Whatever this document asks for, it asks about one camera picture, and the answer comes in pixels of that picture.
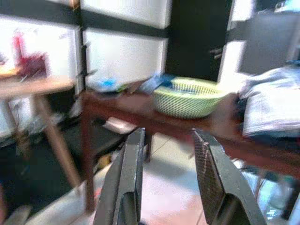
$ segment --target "wooden table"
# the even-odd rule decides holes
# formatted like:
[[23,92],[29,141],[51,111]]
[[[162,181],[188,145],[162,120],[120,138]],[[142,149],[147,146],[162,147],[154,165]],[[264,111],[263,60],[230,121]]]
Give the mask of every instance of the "wooden table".
[[73,158],[67,149],[65,140],[59,129],[52,124],[50,120],[51,109],[44,97],[46,94],[55,93],[59,91],[69,90],[74,86],[71,80],[54,80],[41,79],[27,82],[0,82],[0,100],[4,100],[6,108],[6,119],[15,128],[14,134],[18,136],[20,130],[17,127],[14,115],[9,105],[9,101],[15,97],[24,95],[33,95],[34,105],[36,111],[40,113],[47,127],[45,129],[46,136],[54,153],[63,168],[67,179],[72,187],[78,187],[81,179],[76,170]]
[[85,178],[87,180],[87,211],[94,210],[92,149],[90,146],[90,125],[95,117],[115,117],[146,128],[147,139],[160,132],[194,145],[192,128],[201,128],[212,134],[224,147],[227,155],[240,158],[250,165],[289,174],[300,179],[300,154],[292,151],[270,148],[242,137],[236,119],[235,94],[228,95],[208,117],[196,120],[173,118],[155,110],[153,99],[143,94],[124,94],[118,98],[102,97],[87,91],[82,96],[82,149]]

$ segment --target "cabinet door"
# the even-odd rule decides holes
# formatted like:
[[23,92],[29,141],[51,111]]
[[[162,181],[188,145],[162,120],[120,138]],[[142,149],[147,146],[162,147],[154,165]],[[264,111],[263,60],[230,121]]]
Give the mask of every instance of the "cabinet door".
[[166,73],[216,81],[232,0],[174,0]]

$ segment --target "table top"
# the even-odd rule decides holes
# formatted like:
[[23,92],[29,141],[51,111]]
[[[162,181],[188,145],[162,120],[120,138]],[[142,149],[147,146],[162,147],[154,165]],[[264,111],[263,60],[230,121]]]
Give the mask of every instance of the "table top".
[[69,90],[74,82],[69,79],[45,78],[25,82],[0,82],[0,99],[13,98],[28,94],[51,94],[59,91]]
[[300,178],[300,154],[291,150],[277,149],[244,138],[240,131],[240,121],[236,117],[236,94],[227,95],[209,116],[201,119],[184,120],[167,116],[155,110],[151,96],[134,93],[120,97],[104,97],[96,92],[87,91],[83,103],[95,113],[107,119],[116,117],[138,126],[176,138],[184,137],[192,128],[201,128],[213,135],[233,158],[241,158],[251,165],[287,173]]

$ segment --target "green woven basket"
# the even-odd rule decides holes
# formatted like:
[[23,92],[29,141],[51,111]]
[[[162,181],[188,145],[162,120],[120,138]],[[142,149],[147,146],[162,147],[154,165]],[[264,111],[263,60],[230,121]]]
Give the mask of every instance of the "green woven basket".
[[185,77],[171,82],[173,89],[159,87],[153,92],[154,105],[159,112],[178,118],[207,116],[226,95],[215,82]]

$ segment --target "floor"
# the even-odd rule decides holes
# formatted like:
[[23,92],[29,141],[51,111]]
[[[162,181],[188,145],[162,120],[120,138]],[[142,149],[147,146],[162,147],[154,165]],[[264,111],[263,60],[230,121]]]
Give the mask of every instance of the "floor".
[[[147,225],[205,225],[201,198],[191,148],[164,135],[155,135],[153,159],[144,164],[142,190],[142,221]],[[95,176],[95,197],[98,199],[104,177],[109,167]],[[252,188],[256,177],[246,174]],[[259,205],[262,211],[268,205],[275,183],[267,181],[261,189]],[[80,187],[84,193],[84,184]],[[32,216],[26,225],[92,225],[94,214],[84,213],[84,195],[72,190],[53,202],[43,211]],[[270,225],[300,225],[300,203],[289,222],[268,221]]]

